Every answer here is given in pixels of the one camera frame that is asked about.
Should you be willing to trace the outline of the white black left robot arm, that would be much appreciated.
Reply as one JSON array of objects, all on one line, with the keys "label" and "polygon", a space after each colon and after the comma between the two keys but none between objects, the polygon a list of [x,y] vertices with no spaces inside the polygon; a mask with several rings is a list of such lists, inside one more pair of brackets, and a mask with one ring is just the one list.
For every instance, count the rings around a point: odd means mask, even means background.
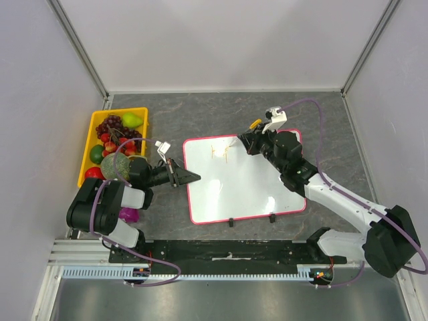
[{"label": "white black left robot arm", "polygon": [[153,199],[152,188],[170,184],[180,187],[201,180],[201,176],[180,167],[169,158],[152,167],[145,158],[130,162],[130,186],[119,180],[88,178],[70,205],[66,222],[72,229],[107,238],[124,246],[123,254],[132,263],[146,257],[144,233],[120,218],[123,208],[148,209]]}]

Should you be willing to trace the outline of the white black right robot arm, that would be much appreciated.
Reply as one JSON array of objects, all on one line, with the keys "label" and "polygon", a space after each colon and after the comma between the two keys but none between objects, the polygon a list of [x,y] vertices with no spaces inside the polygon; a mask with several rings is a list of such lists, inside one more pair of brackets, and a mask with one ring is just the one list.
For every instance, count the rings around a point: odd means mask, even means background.
[{"label": "white black right robot arm", "polygon": [[354,233],[325,229],[306,246],[310,261],[345,257],[367,263],[387,278],[401,269],[410,270],[408,262],[415,254],[427,261],[407,210],[373,203],[329,179],[303,157],[302,144],[293,132],[263,130],[258,125],[237,138],[247,154],[261,155],[279,172],[289,191],[323,205],[356,229]]}]

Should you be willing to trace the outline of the pink framed whiteboard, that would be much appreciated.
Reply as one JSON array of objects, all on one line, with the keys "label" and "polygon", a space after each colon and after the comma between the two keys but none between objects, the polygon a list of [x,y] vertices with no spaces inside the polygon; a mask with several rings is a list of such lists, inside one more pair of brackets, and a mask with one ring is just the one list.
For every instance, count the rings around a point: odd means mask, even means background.
[{"label": "pink framed whiteboard", "polygon": [[187,186],[190,220],[196,225],[302,212],[305,198],[284,187],[277,170],[250,156],[234,135],[188,139],[185,168],[200,176]]}]

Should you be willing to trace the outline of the yellow capped marker pen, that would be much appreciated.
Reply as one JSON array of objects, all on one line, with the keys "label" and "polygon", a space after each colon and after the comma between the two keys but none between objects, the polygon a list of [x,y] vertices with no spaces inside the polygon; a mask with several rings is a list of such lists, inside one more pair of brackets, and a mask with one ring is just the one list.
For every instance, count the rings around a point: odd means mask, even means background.
[{"label": "yellow capped marker pen", "polygon": [[232,140],[232,142],[229,144],[229,147],[232,147],[234,144],[236,144],[237,142],[239,142],[239,137],[242,135],[242,134],[246,134],[246,133],[248,133],[248,132],[250,132],[251,130],[254,130],[259,124],[261,124],[261,122],[262,122],[262,120],[261,120],[261,118],[258,118],[258,119],[256,119],[254,122],[252,122],[248,127],[247,127],[247,129],[244,131],[244,132],[242,132],[242,133],[239,133],[233,140]]}]

